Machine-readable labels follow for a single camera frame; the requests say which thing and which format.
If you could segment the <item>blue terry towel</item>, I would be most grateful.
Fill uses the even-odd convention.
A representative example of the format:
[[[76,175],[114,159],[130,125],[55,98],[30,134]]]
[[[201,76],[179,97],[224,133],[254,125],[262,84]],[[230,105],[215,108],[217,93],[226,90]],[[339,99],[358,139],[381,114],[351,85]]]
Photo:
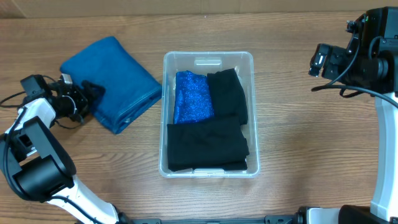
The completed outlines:
[[[105,89],[90,108],[114,134],[121,133],[162,97],[162,85],[110,36],[89,45],[60,66],[80,86],[88,81]]]

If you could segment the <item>blue sequin cloth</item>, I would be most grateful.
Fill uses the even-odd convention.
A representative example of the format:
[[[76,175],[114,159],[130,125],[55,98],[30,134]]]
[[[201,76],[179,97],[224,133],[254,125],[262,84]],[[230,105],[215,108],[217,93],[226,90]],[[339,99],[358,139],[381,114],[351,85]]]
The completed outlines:
[[[214,117],[208,79],[191,71],[175,77],[174,124],[196,123]]]

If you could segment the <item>black cloth long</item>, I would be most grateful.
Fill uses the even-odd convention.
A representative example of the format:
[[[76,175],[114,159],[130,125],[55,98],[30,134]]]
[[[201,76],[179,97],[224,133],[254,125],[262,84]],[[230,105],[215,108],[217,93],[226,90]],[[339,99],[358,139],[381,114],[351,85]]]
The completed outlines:
[[[207,79],[215,116],[237,116],[240,125],[247,124],[246,95],[235,69],[208,73]]]

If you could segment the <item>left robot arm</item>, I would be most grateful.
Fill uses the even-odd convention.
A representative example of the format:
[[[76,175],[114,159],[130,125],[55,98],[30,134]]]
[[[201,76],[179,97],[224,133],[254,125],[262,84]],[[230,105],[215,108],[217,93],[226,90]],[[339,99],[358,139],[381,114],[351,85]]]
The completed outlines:
[[[50,131],[60,118],[82,125],[105,89],[87,80],[76,85],[66,74],[46,80],[45,75],[21,80],[25,97],[15,122],[1,134],[1,172],[8,185],[19,198],[58,206],[80,223],[130,223],[78,178],[74,162]]]

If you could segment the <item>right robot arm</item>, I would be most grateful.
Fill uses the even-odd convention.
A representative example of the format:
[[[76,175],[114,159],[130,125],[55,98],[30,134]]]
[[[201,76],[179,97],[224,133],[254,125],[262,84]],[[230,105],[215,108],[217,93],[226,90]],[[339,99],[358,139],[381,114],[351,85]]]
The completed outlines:
[[[379,125],[377,180],[368,207],[301,207],[293,223],[397,223],[397,8],[370,9],[346,31],[346,48],[318,44],[309,75],[329,83],[312,91],[338,89],[343,98],[375,98]]]

